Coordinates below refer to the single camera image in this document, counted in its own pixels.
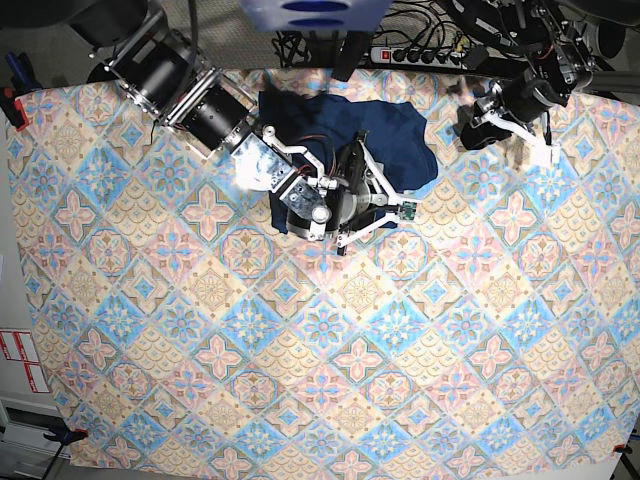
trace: tiled pattern fabric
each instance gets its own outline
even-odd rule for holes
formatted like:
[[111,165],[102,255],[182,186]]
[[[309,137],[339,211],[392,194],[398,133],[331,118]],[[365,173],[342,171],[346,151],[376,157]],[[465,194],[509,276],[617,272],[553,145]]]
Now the tiled pattern fabric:
[[459,150],[457,77],[230,72],[412,102],[440,175],[415,225],[335,255],[269,225],[114,83],[8,128],[34,338],[75,465],[200,478],[504,476],[610,458],[640,412],[640,111],[574,95],[550,170]]

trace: navy blue cloth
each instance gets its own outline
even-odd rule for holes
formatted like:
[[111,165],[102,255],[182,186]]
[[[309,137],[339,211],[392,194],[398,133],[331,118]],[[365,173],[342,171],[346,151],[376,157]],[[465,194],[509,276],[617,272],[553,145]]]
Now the navy blue cloth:
[[[427,121],[410,103],[382,101],[350,102],[336,95],[305,98],[288,92],[260,92],[260,121],[273,125],[277,137],[291,145],[311,134],[328,135],[336,154],[351,143],[359,130],[369,132],[365,145],[397,192],[418,190],[438,176],[436,157],[424,143]],[[328,147],[304,141],[311,152],[329,168]],[[271,223],[287,232],[287,208],[270,195]]]

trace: table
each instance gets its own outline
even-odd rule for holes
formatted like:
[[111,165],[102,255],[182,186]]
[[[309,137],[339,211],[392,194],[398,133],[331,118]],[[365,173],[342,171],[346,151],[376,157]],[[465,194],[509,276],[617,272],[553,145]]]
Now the table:
[[26,296],[74,465],[200,478],[475,478],[612,458],[640,412],[640,111],[574,95],[562,159],[459,151],[459,77],[229,72],[413,103],[440,174],[415,225],[279,235],[115,83],[22,98],[9,180]]

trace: power strip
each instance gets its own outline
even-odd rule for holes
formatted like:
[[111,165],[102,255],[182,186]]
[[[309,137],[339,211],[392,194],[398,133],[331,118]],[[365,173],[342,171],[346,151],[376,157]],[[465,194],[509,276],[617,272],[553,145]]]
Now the power strip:
[[439,67],[439,68],[449,68],[455,70],[467,70],[467,67],[462,64],[462,61],[459,61],[456,65],[449,58],[444,61],[440,61],[437,57],[433,59],[432,62],[426,63],[423,62],[422,59],[419,59],[417,62],[410,62],[407,60],[407,56],[404,55],[404,60],[398,61],[394,58],[394,53],[399,51],[406,51],[406,49],[401,47],[371,47],[370,51],[370,59],[371,62],[382,64],[382,65],[407,65],[407,66],[420,66],[420,67]]

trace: patterned tablecloth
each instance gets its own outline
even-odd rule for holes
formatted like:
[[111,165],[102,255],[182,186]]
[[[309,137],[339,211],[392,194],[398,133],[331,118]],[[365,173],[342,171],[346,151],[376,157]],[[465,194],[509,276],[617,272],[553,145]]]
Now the patterned tablecloth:
[[232,72],[412,102],[440,175],[417,224],[334,255],[155,130],[113,83],[8,128],[38,353],[72,463],[226,479],[471,478],[610,458],[640,412],[640,110],[574,95],[562,160],[458,151],[457,77]]

